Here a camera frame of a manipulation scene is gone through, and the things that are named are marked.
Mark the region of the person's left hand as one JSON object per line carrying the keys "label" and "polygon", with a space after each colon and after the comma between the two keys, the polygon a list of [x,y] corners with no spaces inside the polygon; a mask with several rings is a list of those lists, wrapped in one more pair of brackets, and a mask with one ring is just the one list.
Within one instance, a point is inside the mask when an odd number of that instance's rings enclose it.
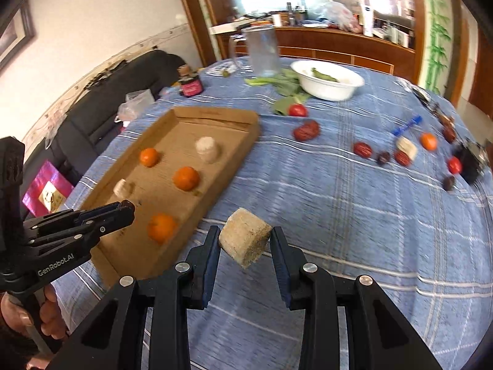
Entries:
{"label": "person's left hand", "polygon": [[[45,286],[44,295],[45,302],[39,311],[41,331],[48,337],[63,340],[66,338],[67,326],[61,314],[56,291],[51,284]],[[10,329],[29,337],[27,329],[33,325],[32,317],[24,308],[11,302],[7,295],[2,297],[1,313]]]}

